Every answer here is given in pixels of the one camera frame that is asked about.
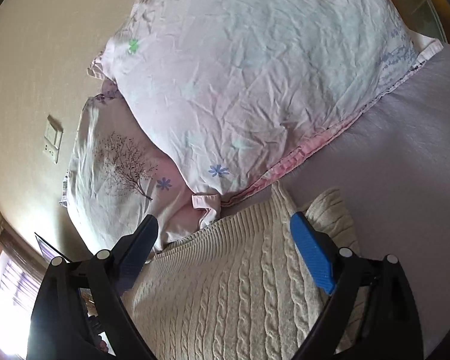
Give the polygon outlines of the beige cable knit sweater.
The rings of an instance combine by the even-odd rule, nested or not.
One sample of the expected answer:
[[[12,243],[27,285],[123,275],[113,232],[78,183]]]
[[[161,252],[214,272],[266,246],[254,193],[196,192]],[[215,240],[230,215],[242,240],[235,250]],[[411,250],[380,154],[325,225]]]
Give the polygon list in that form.
[[[122,301],[157,358],[291,359],[328,299],[292,239],[297,211],[273,184],[144,266]]]

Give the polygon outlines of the lavender bed sheet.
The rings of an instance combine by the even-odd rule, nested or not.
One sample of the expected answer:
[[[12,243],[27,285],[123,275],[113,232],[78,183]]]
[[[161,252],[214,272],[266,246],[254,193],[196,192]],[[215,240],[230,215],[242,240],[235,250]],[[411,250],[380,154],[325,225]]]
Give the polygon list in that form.
[[[432,353],[450,330],[450,45],[281,184],[298,205],[339,189],[362,254],[399,258]]]

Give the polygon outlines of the white floral pillow with tree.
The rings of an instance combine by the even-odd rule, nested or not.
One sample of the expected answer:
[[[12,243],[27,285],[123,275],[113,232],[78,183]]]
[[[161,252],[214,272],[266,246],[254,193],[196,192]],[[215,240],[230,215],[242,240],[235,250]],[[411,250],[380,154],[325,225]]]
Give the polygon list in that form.
[[[105,80],[82,108],[65,204],[86,247],[111,249],[146,215],[158,222],[153,252],[220,217],[220,200],[194,194],[175,163],[142,131],[118,87]]]

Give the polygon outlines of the pink floral pillow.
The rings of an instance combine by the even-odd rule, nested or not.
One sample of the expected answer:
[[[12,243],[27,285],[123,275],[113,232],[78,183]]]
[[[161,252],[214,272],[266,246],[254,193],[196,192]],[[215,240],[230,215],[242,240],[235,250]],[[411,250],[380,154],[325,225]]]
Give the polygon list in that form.
[[[441,50],[390,0],[136,0],[88,72],[116,84],[189,189],[232,205]]]

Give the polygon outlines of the window with frame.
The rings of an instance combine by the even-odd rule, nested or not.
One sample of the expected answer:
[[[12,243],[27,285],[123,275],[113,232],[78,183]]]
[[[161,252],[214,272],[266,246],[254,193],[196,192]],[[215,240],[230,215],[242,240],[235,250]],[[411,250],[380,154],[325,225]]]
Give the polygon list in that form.
[[[7,224],[0,225],[0,350],[25,359],[32,311],[47,266],[64,254],[39,234],[34,250]]]

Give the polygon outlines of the white wall switch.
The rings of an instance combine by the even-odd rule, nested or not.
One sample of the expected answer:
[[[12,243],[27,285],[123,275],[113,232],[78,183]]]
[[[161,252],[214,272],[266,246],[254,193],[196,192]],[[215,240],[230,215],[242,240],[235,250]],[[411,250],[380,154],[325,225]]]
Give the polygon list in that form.
[[[45,131],[43,134],[43,153],[54,164],[58,163],[62,136],[63,128],[61,124],[49,115],[47,117]]]

